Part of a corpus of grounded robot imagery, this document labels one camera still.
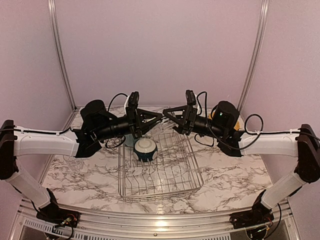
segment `black joint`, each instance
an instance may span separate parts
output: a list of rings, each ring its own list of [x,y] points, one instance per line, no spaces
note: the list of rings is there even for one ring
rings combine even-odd
[[[50,203],[47,206],[40,208],[36,217],[54,224],[61,224],[67,218],[71,218],[70,225],[76,228],[79,222],[80,213],[60,208],[53,192],[48,188],[47,191],[50,196]]]
[[[128,106],[129,107],[138,107],[139,102],[139,92],[134,91],[131,93],[129,99],[128,99]]]
[[[320,179],[320,144],[312,136],[316,135],[310,125],[303,124],[300,128],[300,134],[296,138],[298,165],[294,172],[307,183],[314,183]]]
[[[233,224],[234,229],[247,228],[275,219],[271,209],[266,208],[261,203],[265,191],[262,191],[256,198],[251,210],[234,212],[230,215],[230,222]]]
[[[196,102],[196,96],[194,94],[194,91],[192,90],[186,90],[185,91],[185,96],[186,96],[186,104],[189,106],[194,106],[197,104]]]
[[[17,139],[14,135],[14,127],[13,120],[6,120],[0,128],[0,180],[6,180],[19,171],[14,156]]]

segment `marble countertop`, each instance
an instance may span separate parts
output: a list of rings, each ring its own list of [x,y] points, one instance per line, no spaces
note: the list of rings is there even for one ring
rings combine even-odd
[[[153,112],[164,109],[141,108]],[[123,107],[114,107],[110,111],[117,116],[124,114]],[[71,127],[80,128],[82,122],[78,112]],[[77,159],[76,166],[68,163],[68,157],[56,155],[42,185],[53,191],[60,204],[101,211],[152,214],[191,214],[250,207],[258,194],[272,185],[259,155],[229,157],[217,147],[196,143],[193,133],[188,137],[204,180],[203,187],[190,196],[125,202],[118,192],[118,148],[102,148],[92,157]],[[200,140],[212,143],[211,138]]]

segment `black mount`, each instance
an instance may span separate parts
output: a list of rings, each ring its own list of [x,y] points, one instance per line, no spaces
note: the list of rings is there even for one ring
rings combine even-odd
[[[275,219],[271,209],[267,209],[261,204],[261,198],[265,191],[262,191],[256,198],[251,210],[234,212],[230,215],[230,222],[233,224],[234,229],[264,224]]]
[[[0,180],[6,180],[18,172],[14,156],[15,137],[14,121],[6,120],[0,128]]]
[[[232,103],[220,101],[213,108],[215,112],[212,119],[206,119],[203,116],[197,115],[198,110],[194,107],[197,103],[194,92],[187,90],[185,95],[187,105],[163,110],[163,115],[177,124],[177,126],[173,127],[175,131],[186,135],[193,132],[200,136],[217,137],[223,141],[227,141],[228,138],[233,136],[235,132],[234,127],[239,118],[239,111]]]
[[[298,164],[294,172],[303,181],[310,184],[320,179],[320,144],[318,140],[312,137],[316,135],[309,124],[302,124],[300,132],[296,138],[298,142]]]
[[[50,203],[39,209],[36,218],[54,224],[61,224],[67,218],[71,218],[69,224],[76,228],[79,222],[80,213],[78,211],[60,208],[53,192],[48,188],[47,191],[50,195]]]
[[[99,142],[132,134],[141,138],[162,119],[162,114],[138,108],[139,93],[132,92],[125,108],[126,115],[117,117],[107,111],[102,100],[89,102],[81,111],[81,129],[73,129],[79,148],[76,158],[88,158],[101,149]]]

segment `black cable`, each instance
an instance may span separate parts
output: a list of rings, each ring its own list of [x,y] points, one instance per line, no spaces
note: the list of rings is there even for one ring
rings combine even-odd
[[[246,118],[245,122],[244,122],[244,131],[245,131],[245,133],[248,134],[248,135],[257,135],[257,134],[258,134],[258,133],[256,133],[256,132],[249,132],[249,131],[247,130],[248,120],[249,120],[251,117],[253,117],[253,116],[258,117],[258,118],[261,120],[261,124],[263,124],[263,122],[264,122],[263,118],[262,118],[259,114],[254,113],[254,114],[249,115],[249,116]],[[308,133],[308,132],[303,132],[303,131],[267,131],[267,132],[261,132],[260,134],[261,134],[261,135],[301,134],[301,135],[306,135],[306,136],[312,137],[312,138],[314,138],[314,139],[316,139],[316,140],[318,140],[318,141],[320,142],[320,138],[319,138],[319,137],[314,136],[314,135],[312,135],[312,134],[310,134],[310,133]]]
[[[128,95],[125,94],[125,93],[123,93],[123,92],[120,92],[120,93],[116,94],[116,95],[111,99],[111,101],[110,101],[110,103],[109,103],[109,106],[108,106],[108,109],[107,109],[108,112],[109,112],[109,110],[110,110],[110,107],[111,107],[113,101],[116,99],[116,97],[118,97],[118,96],[120,96],[120,95],[125,96],[126,98],[128,97]],[[115,146],[108,146],[109,139],[107,139],[104,146],[105,146],[106,149],[114,149],[114,148],[117,148],[117,147],[121,146],[121,145],[126,141],[126,137],[123,136],[123,138],[124,138],[124,140],[121,141],[119,144],[117,144],[117,145],[115,145]]]
[[[110,103],[109,103],[109,106],[108,106],[108,109],[107,109],[108,112],[109,112],[109,110],[110,110],[110,107],[111,107],[111,104],[113,103],[113,101],[116,99],[116,97],[118,97],[118,96],[120,96],[120,95],[123,95],[123,96],[125,96],[125,97],[128,97],[128,95],[125,94],[125,93],[123,93],[123,92],[120,92],[120,93],[116,94],[116,95],[111,99],[111,101],[110,101]]]
[[[254,144],[254,143],[259,139],[259,137],[261,136],[261,133],[259,133],[259,134],[256,136],[256,138],[255,138],[252,142],[250,142],[248,145],[239,148],[239,147],[230,146],[229,144],[225,143],[225,142],[222,141],[220,138],[218,138],[218,137],[216,136],[216,134],[212,131],[212,129],[211,129],[210,125],[209,125],[209,122],[208,122],[208,108],[207,108],[208,93],[205,91],[204,94],[205,94],[205,97],[204,97],[204,111],[205,111],[205,121],[206,121],[206,125],[207,125],[208,129],[210,130],[210,132],[212,133],[213,137],[216,138],[219,143],[225,145],[226,147],[228,147],[228,148],[230,148],[230,149],[237,150],[237,151],[241,151],[241,150],[244,150],[244,149],[250,147],[252,144]]]
[[[122,141],[121,141],[120,143],[118,143],[117,145],[115,145],[115,146],[108,146],[108,142],[109,142],[109,141],[106,141],[106,143],[105,143],[105,148],[106,148],[106,149],[114,149],[114,148],[117,148],[117,147],[121,146],[122,144],[124,144],[125,141],[126,141],[126,136],[123,136],[123,137],[122,137]]]
[[[257,135],[257,133],[252,134],[252,133],[248,132],[248,130],[247,130],[248,121],[252,117],[258,117],[260,119],[260,121],[261,121],[261,128],[260,128],[261,130],[260,131],[262,131],[264,129],[264,120],[263,120],[263,118],[259,114],[253,113],[253,114],[249,115],[246,118],[246,120],[244,121],[244,131],[245,131],[246,134],[249,134],[249,135]]]
[[[67,239],[65,239],[65,240],[70,240],[73,236],[74,236],[74,233],[75,233],[75,230],[74,230],[74,227],[71,225],[71,224],[69,224],[70,225],[70,227],[71,227],[71,235],[67,238]]]
[[[6,128],[6,129],[1,129],[0,130],[0,133],[1,132],[6,132],[6,131],[14,131],[15,129],[13,129],[13,128]]]
[[[271,236],[272,234],[274,234],[274,232],[277,230],[277,228],[278,228],[279,225],[280,225],[281,217],[282,217],[282,211],[281,211],[281,207],[280,207],[280,204],[279,204],[279,203],[278,203],[278,207],[279,207],[279,210],[280,210],[280,217],[279,217],[278,224],[275,226],[275,228],[273,229],[273,231],[272,231],[268,236],[266,236],[264,239],[270,238],[270,236]]]
[[[205,93],[205,91],[202,91],[196,96],[196,101],[197,101],[197,103],[198,103],[198,105],[200,107],[200,113],[197,114],[198,116],[200,116],[202,114],[202,106],[201,106],[201,103],[199,101],[199,97],[200,97],[201,94],[204,94],[204,93]]]
[[[197,138],[196,138],[197,136],[200,136],[200,134],[197,133],[196,135],[194,135],[193,138],[198,144],[201,144],[201,145],[204,145],[204,146],[208,146],[208,147],[213,147],[215,145],[215,140],[214,139],[212,139],[213,143],[211,145],[209,145],[209,144],[205,144],[203,142],[198,141]]]
[[[32,203],[32,206],[33,206],[33,208],[34,208],[34,210],[38,213],[38,214],[40,214],[40,215],[42,215],[43,217],[45,217],[45,218],[48,218],[46,215],[44,215],[42,212],[40,212],[37,208],[36,208],[36,205],[35,205],[35,203],[33,202],[33,201],[31,201],[31,203]],[[63,219],[50,219],[51,221],[63,221]],[[70,226],[71,227],[71,235],[68,237],[68,238],[66,238],[65,240],[70,240],[73,236],[74,236],[74,232],[75,232],[75,230],[74,230],[74,227],[72,226],[72,224],[71,223],[66,223],[65,224],[66,226]]]
[[[57,135],[57,133],[58,133],[60,135],[60,134],[64,134],[64,133],[68,132],[70,129],[71,129],[71,127],[67,128],[66,130],[60,131],[60,132],[49,132],[49,131],[37,131],[37,130],[22,130],[22,129],[15,128],[14,131],[22,132],[22,133],[48,134],[48,135]]]

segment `wire dish rack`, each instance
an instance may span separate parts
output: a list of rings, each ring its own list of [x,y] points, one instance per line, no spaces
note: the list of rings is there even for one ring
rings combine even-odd
[[[158,148],[157,158],[138,161],[133,147],[119,147],[118,191],[126,202],[168,199],[190,195],[204,184],[187,137],[162,133],[150,137]]]

